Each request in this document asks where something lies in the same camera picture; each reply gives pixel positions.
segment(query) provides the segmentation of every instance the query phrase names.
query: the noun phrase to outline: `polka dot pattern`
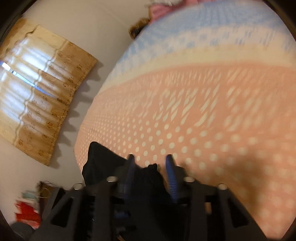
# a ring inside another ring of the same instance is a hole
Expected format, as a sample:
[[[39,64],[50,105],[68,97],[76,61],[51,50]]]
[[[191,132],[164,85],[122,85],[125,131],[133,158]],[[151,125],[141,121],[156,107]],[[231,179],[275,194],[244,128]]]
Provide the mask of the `polka dot pattern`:
[[[168,76],[174,82],[160,81]],[[226,183],[264,232],[279,237],[296,214],[295,76],[256,64],[135,78],[95,98],[78,134],[78,165],[92,141],[134,154],[142,167],[173,154],[202,183]]]

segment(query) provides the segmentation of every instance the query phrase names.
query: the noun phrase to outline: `screw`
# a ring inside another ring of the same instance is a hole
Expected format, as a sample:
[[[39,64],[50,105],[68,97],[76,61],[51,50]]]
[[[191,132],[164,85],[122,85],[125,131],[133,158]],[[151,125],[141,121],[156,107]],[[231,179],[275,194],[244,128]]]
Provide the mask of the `screw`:
[[[195,181],[194,177],[184,177],[184,181],[187,183],[192,183]]]
[[[107,177],[107,182],[109,183],[114,183],[114,182],[117,182],[118,178],[117,177]]]
[[[227,185],[224,184],[224,183],[220,183],[220,184],[218,184],[218,188],[219,188],[220,190],[226,190],[226,189],[227,189]]]
[[[73,189],[74,190],[81,190],[81,189],[83,189],[83,187],[84,187],[84,184],[83,183],[75,183],[73,185]]]

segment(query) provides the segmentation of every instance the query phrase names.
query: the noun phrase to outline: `white wall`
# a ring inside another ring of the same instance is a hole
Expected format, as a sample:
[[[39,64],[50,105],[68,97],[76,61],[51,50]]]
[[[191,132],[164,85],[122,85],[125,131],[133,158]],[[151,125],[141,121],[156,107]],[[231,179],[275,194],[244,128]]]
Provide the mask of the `white wall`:
[[[14,220],[15,199],[39,180],[65,188],[82,182],[74,144],[94,96],[131,42],[128,28],[147,17],[148,0],[38,0],[25,14],[48,30],[83,48],[100,63],[74,96],[49,167],[28,157],[0,136],[0,209]]]

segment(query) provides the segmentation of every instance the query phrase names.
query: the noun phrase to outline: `bedspread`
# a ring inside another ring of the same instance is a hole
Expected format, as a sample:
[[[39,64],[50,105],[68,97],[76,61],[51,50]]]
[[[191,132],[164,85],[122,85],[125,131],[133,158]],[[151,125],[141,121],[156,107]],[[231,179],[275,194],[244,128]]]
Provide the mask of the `bedspread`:
[[[219,1],[152,23],[124,53],[80,127],[137,163],[173,154],[199,181],[226,183],[268,237],[296,214],[296,43],[260,1]]]

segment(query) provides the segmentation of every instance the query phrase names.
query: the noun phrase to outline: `curtain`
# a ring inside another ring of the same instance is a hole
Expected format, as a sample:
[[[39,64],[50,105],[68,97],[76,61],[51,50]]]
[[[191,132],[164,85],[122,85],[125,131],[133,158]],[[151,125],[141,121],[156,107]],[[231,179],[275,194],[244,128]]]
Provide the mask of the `curtain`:
[[[97,60],[20,19],[0,48],[0,134],[49,165],[75,91]]]

